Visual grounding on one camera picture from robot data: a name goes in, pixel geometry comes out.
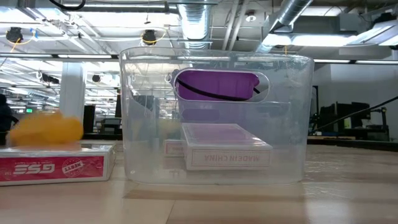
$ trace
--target yellow sponge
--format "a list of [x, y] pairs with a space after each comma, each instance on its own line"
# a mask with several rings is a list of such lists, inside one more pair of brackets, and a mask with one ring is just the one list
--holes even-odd
[[13, 146], [68, 144], [81, 139], [83, 126], [76, 118], [64, 118], [61, 112], [34, 113], [20, 120], [10, 131]]

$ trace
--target clear plastic container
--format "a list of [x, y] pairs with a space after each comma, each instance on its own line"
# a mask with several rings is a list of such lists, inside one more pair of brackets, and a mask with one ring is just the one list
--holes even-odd
[[[312, 59], [252, 52], [137, 47], [121, 52], [120, 64], [125, 170], [130, 179], [147, 184], [291, 184], [302, 179], [310, 116]], [[218, 82], [217, 88], [206, 92], [214, 90], [214, 95], [231, 92], [243, 96], [254, 83], [259, 93], [253, 92], [250, 99], [243, 101], [211, 100], [186, 93], [180, 96], [179, 76], [184, 71], [201, 71], [197, 75], [209, 71], [223, 76], [230, 72], [232, 81], [238, 77], [236, 73], [254, 74], [258, 83], [249, 80], [237, 86], [246, 88], [239, 91], [230, 91], [225, 85], [238, 85], [241, 81], [206, 78], [209, 85], [215, 86], [215, 80]], [[214, 159], [230, 157], [237, 161], [241, 156], [248, 162], [242, 163], [242, 160], [239, 165], [251, 166], [254, 157], [247, 156], [245, 150], [256, 148], [266, 152], [266, 162], [260, 164], [261, 169], [243, 169], [225, 161], [222, 169], [187, 169], [192, 164], [187, 163], [189, 146], [182, 126], [195, 123], [206, 124], [203, 127], [209, 129], [215, 124], [228, 124], [240, 130], [230, 133], [221, 130], [223, 134], [213, 138], [217, 131], [206, 134], [201, 129], [201, 136], [208, 142], [195, 145], [195, 150], [205, 149], [196, 156], [216, 150], [224, 153], [227, 148], [236, 148], [232, 153], [241, 153], [225, 154], [225, 157], [203, 154], [203, 157], [196, 157], [196, 161], [210, 158], [212, 165], [222, 165]], [[220, 145], [222, 140], [228, 140], [228, 144], [231, 140], [240, 141], [240, 136], [244, 138], [234, 143], [235, 147]], [[172, 156], [167, 155], [171, 148]], [[178, 150], [184, 150], [185, 156]]]

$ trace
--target table surface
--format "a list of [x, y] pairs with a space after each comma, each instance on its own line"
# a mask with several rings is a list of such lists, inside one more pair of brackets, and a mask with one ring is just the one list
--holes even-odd
[[285, 186], [144, 185], [118, 153], [107, 182], [0, 187], [0, 223], [398, 223], [398, 153], [308, 146]]

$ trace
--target wall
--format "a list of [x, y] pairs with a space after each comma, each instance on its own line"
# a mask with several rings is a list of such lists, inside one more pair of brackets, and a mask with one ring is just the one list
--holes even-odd
[[[315, 71], [313, 83], [319, 86], [319, 107], [336, 101], [374, 106], [398, 96], [398, 66], [324, 65]], [[390, 137], [398, 141], [398, 100], [385, 107]], [[371, 117], [373, 124], [382, 124], [380, 113]]]

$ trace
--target purple object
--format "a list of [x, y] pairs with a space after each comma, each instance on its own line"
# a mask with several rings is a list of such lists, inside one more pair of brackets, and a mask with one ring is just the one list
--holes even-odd
[[[187, 69], [177, 76], [186, 85], [207, 93], [250, 99], [259, 84], [257, 75], [251, 72]], [[242, 103], [205, 96], [175, 82], [179, 95], [179, 109], [184, 122], [230, 123], [245, 115]]]
[[[187, 69], [178, 75], [178, 78], [198, 90], [223, 96], [233, 96], [250, 99], [253, 89], [259, 84], [257, 75], [251, 72], [234, 71], [205, 71]], [[195, 93], [178, 82], [175, 83], [177, 93], [184, 100], [224, 101]]]

